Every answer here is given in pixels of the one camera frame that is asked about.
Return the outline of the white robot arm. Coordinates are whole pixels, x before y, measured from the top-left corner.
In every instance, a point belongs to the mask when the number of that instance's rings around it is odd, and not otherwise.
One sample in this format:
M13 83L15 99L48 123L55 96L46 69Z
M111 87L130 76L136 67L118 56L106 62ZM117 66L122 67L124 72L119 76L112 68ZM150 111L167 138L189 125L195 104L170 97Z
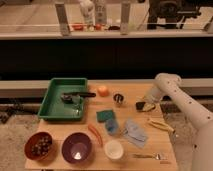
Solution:
M197 130L191 171L213 171L213 112L185 93L180 88L181 82L177 74L159 73L143 101L156 104L164 96L169 96Z

